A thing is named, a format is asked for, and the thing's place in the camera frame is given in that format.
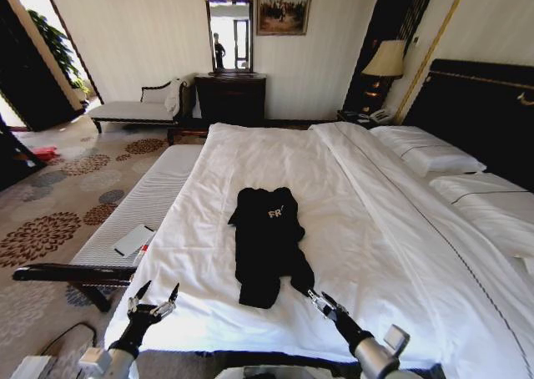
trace carpet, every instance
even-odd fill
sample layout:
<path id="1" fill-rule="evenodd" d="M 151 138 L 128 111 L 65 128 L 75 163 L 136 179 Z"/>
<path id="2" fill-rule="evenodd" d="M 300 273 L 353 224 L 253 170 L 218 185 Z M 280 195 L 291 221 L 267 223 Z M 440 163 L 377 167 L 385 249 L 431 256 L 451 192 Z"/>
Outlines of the carpet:
<path id="1" fill-rule="evenodd" d="M 87 116 L 40 133 L 16 133 L 31 148 L 56 146 L 48 166 L 0 192 L 0 377 L 10 377 L 25 356 L 79 321 L 101 342 L 123 290 L 107 290 L 112 310 L 101 313 L 65 283 L 16 282 L 13 271 L 29 263 L 68 263 L 91 234 L 167 148 L 165 128 L 103 123 L 98 134 Z M 176 144 L 204 139 L 177 137 Z M 47 351 L 58 359 L 48 377 L 76 378 L 78 359 L 92 332 L 77 326 Z M 220 358 L 194 353 L 143 353 L 142 378 L 211 378 Z"/>

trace pillow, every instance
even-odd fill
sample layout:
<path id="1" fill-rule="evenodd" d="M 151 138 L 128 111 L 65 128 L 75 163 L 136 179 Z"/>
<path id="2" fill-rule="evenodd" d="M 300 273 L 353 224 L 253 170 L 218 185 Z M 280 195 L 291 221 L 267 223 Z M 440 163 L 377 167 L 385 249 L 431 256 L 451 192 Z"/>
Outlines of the pillow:
<path id="1" fill-rule="evenodd" d="M 534 274 L 532 193 L 489 173 L 440 177 L 430 185 L 503 254 L 523 258 Z"/>
<path id="2" fill-rule="evenodd" d="M 486 169 L 469 154 L 417 127 L 380 126 L 370 132 L 421 177 L 428 172 L 459 174 Z"/>
<path id="3" fill-rule="evenodd" d="M 179 88 L 180 80 L 173 78 L 169 85 L 169 92 L 164 101 L 165 108 L 167 109 L 167 112 L 169 112 L 171 118 L 178 112 Z"/>

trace framed painting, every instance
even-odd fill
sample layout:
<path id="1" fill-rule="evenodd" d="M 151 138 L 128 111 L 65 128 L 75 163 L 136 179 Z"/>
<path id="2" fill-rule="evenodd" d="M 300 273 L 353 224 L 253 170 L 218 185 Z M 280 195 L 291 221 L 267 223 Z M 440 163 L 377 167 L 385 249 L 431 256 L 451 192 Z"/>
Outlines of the framed painting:
<path id="1" fill-rule="evenodd" d="M 305 35 L 311 0 L 257 0 L 258 35 Z"/>

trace door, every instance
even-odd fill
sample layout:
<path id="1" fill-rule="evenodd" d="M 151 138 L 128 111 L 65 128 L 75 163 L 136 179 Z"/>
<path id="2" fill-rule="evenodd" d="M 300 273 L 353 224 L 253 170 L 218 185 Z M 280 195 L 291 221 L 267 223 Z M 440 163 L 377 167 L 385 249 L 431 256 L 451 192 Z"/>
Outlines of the door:
<path id="1" fill-rule="evenodd" d="M 0 37 L 0 90 L 28 128 L 44 130 L 76 117 L 8 0 L 0 0 Z"/>

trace potted plant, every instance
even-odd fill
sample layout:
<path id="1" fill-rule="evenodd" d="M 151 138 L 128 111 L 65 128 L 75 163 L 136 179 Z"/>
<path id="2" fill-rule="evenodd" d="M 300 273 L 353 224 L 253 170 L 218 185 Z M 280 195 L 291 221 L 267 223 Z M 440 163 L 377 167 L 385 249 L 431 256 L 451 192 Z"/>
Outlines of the potted plant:
<path id="1" fill-rule="evenodd" d="M 89 88 L 85 86 L 79 70 L 73 65 L 73 59 L 70 56 L 73 51 L 63 42 L 67 40 L 67 36 L 48 24 L 47 18 L 43 15 L 34 10 L 28 10 L 28 13 L 41 33 L 44 42 L 48 45 L 50 52 L 58 62 L 63 74 L 71 87 L 74 88 L 74 92 L 77 94 L 80 102 L 85 101 Z"/>

